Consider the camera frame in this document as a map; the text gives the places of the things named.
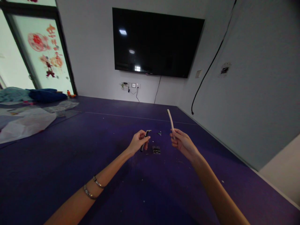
door frame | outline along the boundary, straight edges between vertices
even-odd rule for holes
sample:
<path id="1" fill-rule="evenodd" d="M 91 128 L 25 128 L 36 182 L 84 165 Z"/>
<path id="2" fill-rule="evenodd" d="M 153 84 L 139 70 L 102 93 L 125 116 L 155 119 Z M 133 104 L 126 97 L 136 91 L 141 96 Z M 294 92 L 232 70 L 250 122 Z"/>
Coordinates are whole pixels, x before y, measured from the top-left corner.
<path id="1" fill-rule="evenodd" d="M 33 5 L 33 4 L 26 4 L 26 3 L 14 3 L 14 2 L 7 2 L 6 0 L 2 0 L 0 2 L 0 9 L 3 11 L 5 19 L 8 23 L 8 26 L 12 32 L 14 40 L 15 40 L 17 47 L 20 51 L 20 54 L 22 56 L 22 59 L 28 70 L 29 78 L 32 80 L 33 85 L 36 89 L 40 89 L 41 85 L 39 84 L 37 76 L 35 75 L 34 69 L 31 65 L 31 61 L 29 60 L 29 57 L 28 57 L 27 53 L 25 52 L 23 43 L 18 38 L 18 35 L 15 32 L 15 29 L 14 29 L 15 24 L 14 24 L 14 21 L 10 18 L 10 15 L 13 14 L 13 15 L 20 15 L 20 16 L 32 16 L 32 17 L 48 18 L 48 19 L 55 20 L 59 38 L 60 38 L 60 41 L 62 44 L 61 48 L 62 48 L 64 57 L 65 57 L 66 66 L 68 69 L 73 92 L 74 92 L 74 94 L 77 95 L 77 90 L 76 90 L 76 86 L 75 86 L 75 82 L 74 82 L 74 75 L 72 72 L 71 62 L 69 59 L 69 54 L 68 54 L 67 45 L 66 45 L 66 39 L 65 39 L 65 36 L 63 33 L 63 28 L 62 28 L 58 8 L 54 7 L 54 6 Z"/>

hand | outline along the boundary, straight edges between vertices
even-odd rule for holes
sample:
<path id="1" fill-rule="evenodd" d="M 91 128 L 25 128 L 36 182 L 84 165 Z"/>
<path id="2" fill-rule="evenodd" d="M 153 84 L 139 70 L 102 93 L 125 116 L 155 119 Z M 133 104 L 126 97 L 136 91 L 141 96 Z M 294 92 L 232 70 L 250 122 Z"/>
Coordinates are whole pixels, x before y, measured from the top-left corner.
<path id="1" fill-rule="evenodd" d="M 179 129 L 174 129 L 170 134 L 172 146 L 177 148 L 191 162 L 199 151 L 190 139 L 190 137 Z"/>
<path id="2" fill-rule="evenodd" d="M 147 150 L 149 139 L 151 137 L 150 136 L 145 137 L 145 135 L 146 135 L 146 132 L 143 130 L 140 130 L 133 136 L 130 145 L 126 149 L 130 153 L 131 156 L 133 156 L 141 148 L 141 146 L 143 144 L 145 144 L 144 149 Z"/>

wrist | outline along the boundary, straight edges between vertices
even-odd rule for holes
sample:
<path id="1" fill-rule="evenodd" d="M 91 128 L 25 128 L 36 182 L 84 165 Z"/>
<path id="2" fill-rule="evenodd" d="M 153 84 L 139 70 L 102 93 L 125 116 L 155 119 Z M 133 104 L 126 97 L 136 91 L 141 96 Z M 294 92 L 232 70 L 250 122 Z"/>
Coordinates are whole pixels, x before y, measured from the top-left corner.
<path id="1" fill-rule="evenodd" d="M 192 166 L 194 166 L 196 164 L 202 164 L 203 160 L 204 160 L 203 156 L 200 154 L 198 149 L 195 147 L 194 154 L 192 155 L 192 158 L 190 160 Z"/>
<path id="2" fill-rule="evenodd" d="M 126 148 L 125 151 L 123 152 L 124 155 L 127 157 L 127 159 L 131 158 L 132 156 L 134 156 L 134 153 L 131 149 Z"/>

small tool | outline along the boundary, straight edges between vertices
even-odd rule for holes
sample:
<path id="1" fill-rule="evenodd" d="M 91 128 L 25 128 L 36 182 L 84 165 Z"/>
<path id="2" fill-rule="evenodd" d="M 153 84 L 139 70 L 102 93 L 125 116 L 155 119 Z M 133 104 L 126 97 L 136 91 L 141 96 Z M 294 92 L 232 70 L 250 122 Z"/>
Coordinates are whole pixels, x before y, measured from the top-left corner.
<path id="1" fill-rule="evenodd" d="M 145 137 L 148 137 L 148 133 L 149 133 L 150 131 L 152 131 L 152 130 L 147 130 L 147 131 L 146 131 Z M 141 146 L 141 152 L 142 152 L 143 149 L 144 149 L 144 145 L 145 145 L 145 143 Z"/>
<path id="2" fill-rule="evenodd" d="M 160 154 L 160 147 L 159 146 L 153 146 L 153 154 Z"/>

tv screen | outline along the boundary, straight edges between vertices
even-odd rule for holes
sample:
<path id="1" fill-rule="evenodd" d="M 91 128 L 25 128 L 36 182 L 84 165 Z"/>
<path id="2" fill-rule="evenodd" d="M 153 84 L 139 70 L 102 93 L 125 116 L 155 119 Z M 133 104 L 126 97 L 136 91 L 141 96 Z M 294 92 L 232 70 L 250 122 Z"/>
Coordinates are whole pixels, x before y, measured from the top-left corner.
<path id="1" fill-rule="evenodd" d="M 204 19 L 112 9 L 115 69 L 187 78 Z"/>

